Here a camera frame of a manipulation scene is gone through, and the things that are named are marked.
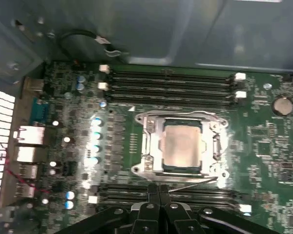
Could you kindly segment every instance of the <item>motherboard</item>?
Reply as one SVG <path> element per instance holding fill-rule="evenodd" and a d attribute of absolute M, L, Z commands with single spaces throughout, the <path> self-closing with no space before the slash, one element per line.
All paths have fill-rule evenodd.
<path fill-rule="evenodd" d="M 130 210 L 151 181 L 193 211 L 293 234 L 293 75 L 53 62 L 43 82 L 18 136 L 49 191 L 18 190 L 37 201 L 41 234 Z"/>

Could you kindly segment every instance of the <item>cpu socket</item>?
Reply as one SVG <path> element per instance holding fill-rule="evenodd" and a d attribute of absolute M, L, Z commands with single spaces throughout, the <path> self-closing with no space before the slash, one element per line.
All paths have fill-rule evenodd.
<path fill-rule="evenodd" d="M 141 162 L 131 171 L 151 181 L 200 182 L 220 176 L 221 134 L 228 121 L 205 111 L 149 111 L 143 125 Z"/>

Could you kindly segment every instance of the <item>green circuit board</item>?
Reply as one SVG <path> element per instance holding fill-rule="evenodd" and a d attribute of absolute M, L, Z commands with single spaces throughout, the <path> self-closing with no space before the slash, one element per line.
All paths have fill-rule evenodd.
<path fill-rule="evenodd" d="M 229 122 L 228 148 L 222 157 L 225 158 L 229 178 L 221 185 L 214 183 L 207 187 L 249 194 L 248 204 L 252 205 L 251 215 L 247 217 L 249 220 L 280 233 L 293 233 L 293 111 L 285 117 L 272 111 L 272 102 L 280 95 L 293 99 L 293 85 L 284 82 L 283 75 L 247 72 L 245 104 L 227 109 L 120 102 L 110 102 L 103 107 L 97 87 L 104 74 L 98 69 L 98 64 L 86 63 L 76 69 L 69 63 L 53 62 L 46 70 L 46 95 L 41 97 L 44 104 L 49 105 L 45 122 L 58 120 L 64 125 L 57 131 L 57 140 L 49 149 L 48 160 L 74 161 L 77 164 L 75 172 L 65 176 L 50 176 L 46 166 L 44 186 L 58 183 L 63 189 L 51 194 L 55 199 L 48 206 L 38 207 L 42 219 L 41 233 L 54 233 L 90 215 L 87 213 L 89 191 L 85 189 L 86 183 L 90 186 L 149 183 L 134 175 L 130 168 L 141 160 L 143 128 L 134 118 L 151 110 L 203 110 L 226 119 Z M 152 74 L 170 70 L 181 75 L 224 78 L 235 73 L 137 65 L 111 65 L 110 69 Z M 82 83 L 83 90 L 76 89 L 80 76 L 86 80 Z M 98 143 L 102 148 L 98 156 L 102 160 L 95 167 L 90 167 L 83 159 L 90 153 L 87 146 L 92 142 L 92 132 L 96 131 L 92 126 L 96 117 L 104 123 L 100 130 L 103 137 Z M 113 139 L 115 132 L 119 137 L 116 143 Z M 64 136 L 74 137 L 75 145 L 61 147 Z M 114 147 L 121 153 L 111 155 Z M 76 194 L 71 210 L 64 208 L 66 191 L 75 191 Z"/>

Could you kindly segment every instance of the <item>red wire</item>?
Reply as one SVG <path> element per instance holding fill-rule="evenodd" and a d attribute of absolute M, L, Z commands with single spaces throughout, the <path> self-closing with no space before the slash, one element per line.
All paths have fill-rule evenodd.
<path fill-rule="evenodd" d="M 34 185 L 28 183 L 27 181 L 25 181 L 20 175 L 17 175 L 15 173 L 13 173 L 10 169 L 8 169 L 9 167 L 9 164 L 10 164 L 10 159 L 9 159 L 9 156 L 8 156 L 8 149 L 7 148 L 4 148 L 4 151 L 5 151 L 5 162 L 4 162 L 4 169 L 12 176 L 14 176 L 15 178 L 17 178 L 19 180 L 20 183 L 23 183 L 23 184 L 27 184 L 29 187 L 31 188 L 34 188 L 35 191 L 39 191 L 39 192 L 42 192 L 42 193 L 50 193 L 48 190 L 45 190 L 45 189 L 37 189 Z"/>

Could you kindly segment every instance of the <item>black cable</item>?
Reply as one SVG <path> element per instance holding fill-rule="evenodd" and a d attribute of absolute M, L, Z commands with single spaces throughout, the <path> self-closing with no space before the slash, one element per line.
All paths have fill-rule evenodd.
<path fill-rule="evenodd" d="M 71 30 L 69 32 L 61 34 L 57 38 L 57 45 L 60 48 L 61 52 L 66 57 L 68 57 L 70 60 L 74 61 L 75 64 L 78 64 L 78 61 L 75 58 L 73 58 L 71 56 L 71 54 L 69 53 L 69 51 L 66 50 L 62 46 L 62 42 L 63 42 L 64 39 L 66 39 L 66 38 L 68 38 L 70 36 L 74 36 L 74 35 L 82 35 L 82 36 L 86 36 L 86 37 L 89 37 L 89 38 L 93 38 L 94 40 L 96 40 L 96 42 L 98 42 L 100 45 L 102 45 L 104 47 L 105 54 L 108 57 L 115 58 L 115 57 L 119 57 L 122 54 L 121 51 L 116 50 L 115 47 L 111 43 L 109 43 L 106 39 L 96 35 L 95 33 L 91 32 L 91 31 L 88 31 L 88 30 L 74 29 L 74 30 Z"/>

